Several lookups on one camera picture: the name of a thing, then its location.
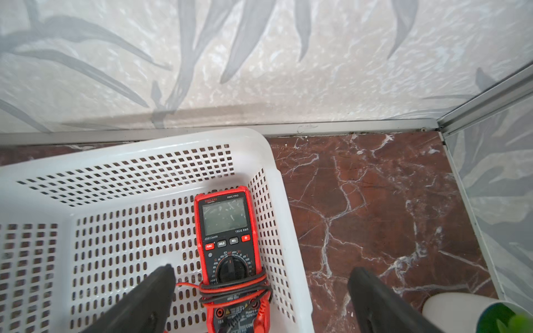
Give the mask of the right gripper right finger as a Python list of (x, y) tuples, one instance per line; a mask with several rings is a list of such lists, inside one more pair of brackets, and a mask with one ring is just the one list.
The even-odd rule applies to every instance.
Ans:
[(348, 292), (361, 332), (440, 332), (372, 272), (355, 267)]

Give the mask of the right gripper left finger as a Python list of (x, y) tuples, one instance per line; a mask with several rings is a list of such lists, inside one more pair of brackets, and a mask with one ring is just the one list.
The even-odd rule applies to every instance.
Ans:
[(172, 265), (160, 266), (85, 331), (164, 332), (175, 288)]

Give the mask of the small red multimeter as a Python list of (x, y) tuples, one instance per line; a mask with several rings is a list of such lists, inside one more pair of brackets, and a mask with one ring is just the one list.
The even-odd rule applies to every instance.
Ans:
[(209, 332), (268, 332), (272, 287), (260, 259), (251, 193), (241, 186), (194, 199)]

